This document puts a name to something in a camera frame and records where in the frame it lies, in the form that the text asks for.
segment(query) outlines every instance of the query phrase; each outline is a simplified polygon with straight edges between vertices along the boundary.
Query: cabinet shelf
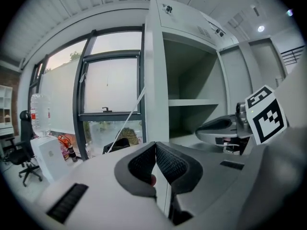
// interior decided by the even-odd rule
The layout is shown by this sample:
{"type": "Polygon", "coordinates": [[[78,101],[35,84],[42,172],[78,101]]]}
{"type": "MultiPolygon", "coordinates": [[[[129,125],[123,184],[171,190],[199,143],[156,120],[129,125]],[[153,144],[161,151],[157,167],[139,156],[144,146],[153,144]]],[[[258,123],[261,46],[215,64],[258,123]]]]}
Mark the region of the cabinet shelf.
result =
{"type": "Polygon", "coordinates": [[[191,99],[191,100],[168,100],[168,106],[191,106],[191,105],[218,105],[215,100],[209,99],[191,99]]]}

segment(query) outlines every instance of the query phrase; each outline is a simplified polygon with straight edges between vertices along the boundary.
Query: black chair back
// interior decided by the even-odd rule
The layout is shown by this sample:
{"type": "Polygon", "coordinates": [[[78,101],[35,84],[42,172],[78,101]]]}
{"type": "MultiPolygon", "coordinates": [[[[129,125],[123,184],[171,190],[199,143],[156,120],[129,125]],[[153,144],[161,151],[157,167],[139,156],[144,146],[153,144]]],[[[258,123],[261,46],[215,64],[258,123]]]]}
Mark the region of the black chair back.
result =
{"type": "Polygon", "coordinates": [[[32,124],[31,124],[31,118],[30,113],[28,111],[22,111],[19,115],[20,117],[20,141],[25,142],[25,148],[28,152],[28,154],[33,157],[33,151],[31,147],[30,140],[33,138],[33,130],[32,130],[32,124]]]}

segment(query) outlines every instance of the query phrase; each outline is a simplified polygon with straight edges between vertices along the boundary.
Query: floor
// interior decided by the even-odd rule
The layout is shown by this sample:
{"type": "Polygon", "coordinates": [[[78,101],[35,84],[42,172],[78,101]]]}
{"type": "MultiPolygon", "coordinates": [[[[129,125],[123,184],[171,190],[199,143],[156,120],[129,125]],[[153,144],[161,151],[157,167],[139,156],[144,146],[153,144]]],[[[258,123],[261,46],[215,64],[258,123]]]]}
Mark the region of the floor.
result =
{"type": "MultiPolygon", "coordinates": [[[[32,163],[37,165],[35,159],[32,159],[32,163]]],[[[82,160],[78,160],[78,162],[72,162],[71,158],[66,161],[68,166],[78,166],[82,163],[82,160]]],[[[20,197],[26,198],[28,201],[33,203],[37,197],[49,186],[48,180],[43,176],[41,169],[37,169],[36,172],[42,177],[43,181],[39,181],[38,177],[29,174],[27,180],[25,181],[27,187],[23,185],[23,177],[20,178],[18,176],[18,172],[23,170],[24,168],[21,165],[13,165],[12,163],[4,163],[0,162],[0,170],[5,178],[8,186],[11,190],[20,197]]]]}

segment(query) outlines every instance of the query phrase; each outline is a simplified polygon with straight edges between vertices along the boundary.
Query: air vent grille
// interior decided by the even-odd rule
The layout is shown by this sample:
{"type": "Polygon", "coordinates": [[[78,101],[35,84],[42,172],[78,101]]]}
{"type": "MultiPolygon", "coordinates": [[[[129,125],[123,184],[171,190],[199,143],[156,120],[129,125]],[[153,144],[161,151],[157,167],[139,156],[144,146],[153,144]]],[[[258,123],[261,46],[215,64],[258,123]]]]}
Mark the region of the air vent grille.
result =
{"type": "Polygon", "coordinates": [[[201,34],[203,34],[204,36],[206,36],[206,37],[208,37],[208,38],[211,38],[209,32],[208,32],[206,29],[203,29],[203,28],[201,28],[200,26],[197,26],[197,28],[198,28],[198,30],[199,30],[199,32],[200,32],[201,34]]]}

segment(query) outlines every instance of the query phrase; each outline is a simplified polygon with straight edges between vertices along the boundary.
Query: office chair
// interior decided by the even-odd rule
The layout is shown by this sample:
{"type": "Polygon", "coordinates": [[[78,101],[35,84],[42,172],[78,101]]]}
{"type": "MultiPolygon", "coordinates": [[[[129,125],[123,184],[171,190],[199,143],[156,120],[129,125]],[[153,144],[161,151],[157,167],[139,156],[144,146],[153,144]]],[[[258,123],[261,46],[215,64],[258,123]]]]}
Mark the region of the office chair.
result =
{"type": "Polygon", "coordinates": [[[25,173],[23,184],[26,187],[25,181],[30,173],[36,175],[41,182],[43,179],[39,176],[34,170],[38,169],[39,166],[34,166],[31,162],[31,158],[34,157],[34,153],[32,151],[30,140],[34,138],[33,130],[31,125],[31,118],[28,111],[22,111],[19,115],[20,117],[20,125],[21,125],[21,134],[20,134],[20,142],[14,143],[14,137],[6,139],[11,142],[11,145],[8,147],[3,148],[3,150],[13,148],[14,151],[11,152],[8,156],[9,161],[15,165],[22,165],[26,164],[26,169],[19,172],[19,177],[21,178],[21,174],[25,173]]]}

